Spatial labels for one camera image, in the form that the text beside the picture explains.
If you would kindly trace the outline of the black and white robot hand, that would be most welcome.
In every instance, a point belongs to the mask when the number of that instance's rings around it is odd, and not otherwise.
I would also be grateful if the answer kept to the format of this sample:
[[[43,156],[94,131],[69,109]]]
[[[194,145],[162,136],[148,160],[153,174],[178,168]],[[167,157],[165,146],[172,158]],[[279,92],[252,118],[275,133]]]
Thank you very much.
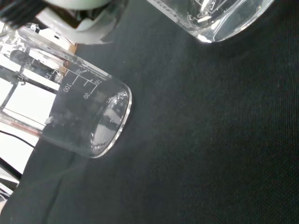
[[[79,44],[102,44],[117,27],[127,0],[2,0],[0,20],[12,29],[36,23]]]

